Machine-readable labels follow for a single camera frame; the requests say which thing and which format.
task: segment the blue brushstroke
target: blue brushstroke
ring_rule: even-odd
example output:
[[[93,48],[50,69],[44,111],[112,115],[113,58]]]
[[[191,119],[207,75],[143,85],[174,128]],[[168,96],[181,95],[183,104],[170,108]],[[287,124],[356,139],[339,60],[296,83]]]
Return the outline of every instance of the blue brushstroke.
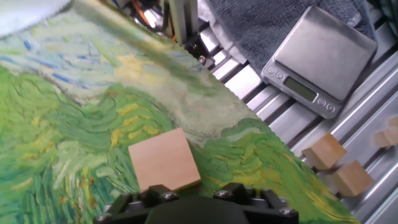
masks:
[[[24,40],[24,45],[25,45],[26,49],[29,51],[31,51],[33,49],[31,44],[27,40]]]
[[[62,76],[60,74],[57,74],[57,73],[53,73],[52,76],[54,78],[58,78],[59,80],[61,80],[63,82],[70,83],[70,84],[76,85],[76,86],[78,86],[78,87],[80,87],[82,89],[88,90],[88,87],[85,86],[85,85],[81,85],[81,83],[79,81],[71,80],[71,79],[69,79],[67,77],[64,77],[64,76]]]
[[[37,69],[35,67],[31,67],[31,66],[28,66],[28,65],[21,65],[20,63],[14,61],[12,58],[9,58],[9,57],[6,57],[6,56],[0,56],[0,60],[3,60],[5,62],[9,62],[9,63],[13,63],[14,65],[18,65],[18,66],[21,66],[21,67],[27,67],[27,68],[30,68],[30,69],[32,69],[34,71],[37,71]]]
[[[54,78],[58,78],[59,80],[61,80],[61,81],[63,81],[63,82],[66,82],[66,83],[75,85],[75,86],[77,86],[77,87],[80,87],[80,88],[82,88],[82,89],[84,89],[84,90],[88,90],[90,86],[93,86],[93,87],[101,87],[101,86],[111,86],[111,85],[114,85],[113,82],[98,82],[98,83],[94,83],[94,84],[86,84],[86,83],[84,83],[83,80],[73,80],[73,79],[70,79],[70,78],[68,78],[68,77],[65,77],[65,76],[63,76],[63,75],[61,75],[61,74],[59,74],[59,73],[53,73],[52,76],[53,76]]]
[[[34,62],[37,62],[37,63],[39,63],[39,64],[41,64],[41,65],[45,65],[45,66],[47,66],[48,68],[58,68],[58,66],[56,66],[56,65],[53,65],[53,64],[51,64],[50,62],[44,62],[44,61],[42,61],[42,60],[39,60],[39,59],[35,59],[35,58],[30,58],[30,57],[27,57],[29,60],[32,60],[32,61],[34,61]]]

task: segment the wooden block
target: wooden block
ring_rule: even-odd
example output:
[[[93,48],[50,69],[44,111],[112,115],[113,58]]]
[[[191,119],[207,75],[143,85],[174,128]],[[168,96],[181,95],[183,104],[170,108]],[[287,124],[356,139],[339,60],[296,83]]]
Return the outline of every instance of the wooden block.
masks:
[[[398,116],[390,118],[388,120],[388,123],[390,124],[390,126],[397,126],[398,127]]]
[[[343,197],[355,197],[373,183],[372,177],[358,161],[345,164],[330,176],[338,192]]]
[[[374,139],[379,147],[390,147],[398,144],[398,127],[393,126],[374,134]]]
[[[332,168],[346,153],[347,151],[330,133],[325,134],[310,148],[303,150],[304,156],[318,170]]]
[[[129,152],[141,190],[159,184],[178,190],[200,182],[182,128],[129,146]]]

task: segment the orange wire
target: orange wire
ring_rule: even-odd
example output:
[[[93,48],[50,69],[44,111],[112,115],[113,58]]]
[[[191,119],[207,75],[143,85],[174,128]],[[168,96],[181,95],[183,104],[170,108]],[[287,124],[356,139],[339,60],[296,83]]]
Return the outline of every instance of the orange wire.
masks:
[[[139,5],[137,4],[136,0],[132,0],[131,3],[132,3],[132,6],[134,6],[134,8],[136,9],[136,11],[138,12],[139,16],[141,16],[141,18],[144,20],[144,22],[145,22],[148,26],[150,26],[150,24],[149,24],[147,18],[146,18],[145,15],[144,15],[144,12],[141,10],[141,8],[140,8]]]

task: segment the painted mat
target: painted mat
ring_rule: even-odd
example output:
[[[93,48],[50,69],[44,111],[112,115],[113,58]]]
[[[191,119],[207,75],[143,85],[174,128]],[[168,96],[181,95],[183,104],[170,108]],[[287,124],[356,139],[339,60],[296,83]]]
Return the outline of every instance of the painted mat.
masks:
[[[289,199],[302,223],[357,222],[256,115],[180,46],[95,0],[0,40],[0,223],[91,223],[139,190],[127,147],[176,127],[211,195]]]

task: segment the cable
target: cable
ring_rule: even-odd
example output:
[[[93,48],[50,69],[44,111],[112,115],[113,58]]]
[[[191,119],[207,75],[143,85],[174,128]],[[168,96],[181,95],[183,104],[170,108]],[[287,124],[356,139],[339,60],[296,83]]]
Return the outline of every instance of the cable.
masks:
[[[142,18],[142,20],[145,21],[145,24],[147,24],[148,26],[150,26],[147,18],[144,15],[144,12],[141,10],[141,8],[139,7],[139,5],[137,4],[136,0],[132,0],[131,1],[132,6],[136,9],[136,11],[138,12],[138,15]]]
[[[113,3],[115,3],[115,5],[120,8],[119,3],[116,0],[112,0]]]
[[[163,12],[163,23],[161,28],[153,28],[150,26],[149,21],[144,15],[144,12],[141,10],[139,7],[138,3],[136,0],[131,1],[133,7],[135,8],[136,12],[138,13],[138,16],[136,17],[138,21],[148,28],[152,32],[164,32],[167,29],[167,26],[169,26],[169,14],[170,14],[170,4],[168,2],[164,2],[164,12]]]

